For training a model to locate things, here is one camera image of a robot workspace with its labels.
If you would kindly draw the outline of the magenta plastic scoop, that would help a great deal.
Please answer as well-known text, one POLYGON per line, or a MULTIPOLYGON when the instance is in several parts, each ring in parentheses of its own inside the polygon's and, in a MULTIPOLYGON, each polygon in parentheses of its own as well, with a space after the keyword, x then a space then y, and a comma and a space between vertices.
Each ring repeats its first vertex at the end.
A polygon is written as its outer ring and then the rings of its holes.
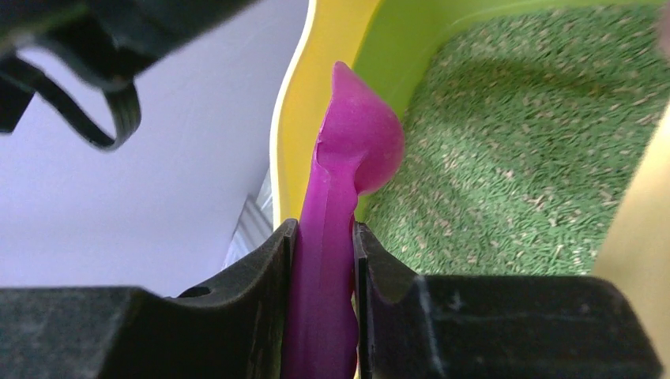
POLYGON ((349 66, 336 62, 292 257, 283 378, 354 376, 355 211, 361 196, 395 175, 404 150, 403 127, 393 109, 349 66))

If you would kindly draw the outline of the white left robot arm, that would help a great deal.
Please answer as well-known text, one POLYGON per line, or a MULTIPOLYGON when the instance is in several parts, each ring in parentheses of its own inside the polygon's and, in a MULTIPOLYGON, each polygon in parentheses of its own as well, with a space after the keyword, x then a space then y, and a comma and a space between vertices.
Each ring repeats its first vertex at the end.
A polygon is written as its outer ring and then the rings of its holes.
POLYGON ((12 133, 34 96, 84 141, 111 152, 141 124, 135 78, 249 6, 238 1, 4 1, 1 4, 1 131, 12 133), (41 47, 107 102, 115 132, 104 132, 44 71, 18 56, 41 47))

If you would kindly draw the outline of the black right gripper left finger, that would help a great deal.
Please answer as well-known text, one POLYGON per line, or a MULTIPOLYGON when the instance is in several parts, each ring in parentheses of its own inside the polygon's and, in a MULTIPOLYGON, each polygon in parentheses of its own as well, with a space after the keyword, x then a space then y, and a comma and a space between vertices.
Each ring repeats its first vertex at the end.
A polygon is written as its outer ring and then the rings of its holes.
POLYGON ((1 291, 4 378, 277 378, 297 222, 175 298, 140 287, 1 291))

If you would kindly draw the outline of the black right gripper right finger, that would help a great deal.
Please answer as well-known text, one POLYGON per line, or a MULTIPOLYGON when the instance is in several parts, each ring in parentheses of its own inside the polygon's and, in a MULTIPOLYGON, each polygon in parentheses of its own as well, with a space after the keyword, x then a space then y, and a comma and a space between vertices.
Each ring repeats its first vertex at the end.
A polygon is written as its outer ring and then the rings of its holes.
POLYGON ((420 275, 358 223, 363 378, 659 378, 635 312, 592 276, 420 275))

